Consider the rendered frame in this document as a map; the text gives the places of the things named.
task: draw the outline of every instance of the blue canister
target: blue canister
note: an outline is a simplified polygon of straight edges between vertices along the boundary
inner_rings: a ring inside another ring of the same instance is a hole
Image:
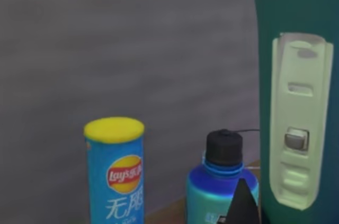
[[[91,224],[144,224],[143,134],[127,117],[85,126]]]
[[[202,164],[191,170],[186,183],[186,224],[216,224],[227,216],[240,178],[258,202],[258,180],[244,169],[242,148],[238,133],[218,130],[208,134]]]

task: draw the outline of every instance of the teal bottle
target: teal bottle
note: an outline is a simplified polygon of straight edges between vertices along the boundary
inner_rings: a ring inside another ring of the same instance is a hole
[[[216,224],[225,218],[241,178],[257,203],[258,181],[244,168],[242,147],[238,133],[218,130],[208,134],[202,164],[187,178],[186,224]]]
[[[255,0],[263,224],[337,224],[339,0]]]

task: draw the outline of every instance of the lay's logo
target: lay's logo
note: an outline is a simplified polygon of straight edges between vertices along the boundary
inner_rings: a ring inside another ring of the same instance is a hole
[[[139,156],[128,155],[116,160],[107,170],[108,186],[121,194],[133,192],[142,175],[142,161]]]

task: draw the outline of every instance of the gray fabric background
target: gray fabric background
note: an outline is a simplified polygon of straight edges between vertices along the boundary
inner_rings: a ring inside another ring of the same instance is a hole
[[[147,213],[182,197],[210,130],[258,127],[256,43],[254,0],[0,0],[0,223],[87,223],[110,115],[147,126]]]

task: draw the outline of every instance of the wooden table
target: wooden table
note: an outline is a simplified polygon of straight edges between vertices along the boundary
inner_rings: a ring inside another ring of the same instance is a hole
[[[257,160],[249,166],[257,167],[260,161]],[[253,173],[260,179],[260,170],[254,169]],[[176,201],[168,207],[159,210],[146,217],[146,224],[184,224],[185,220],[185,199]]]

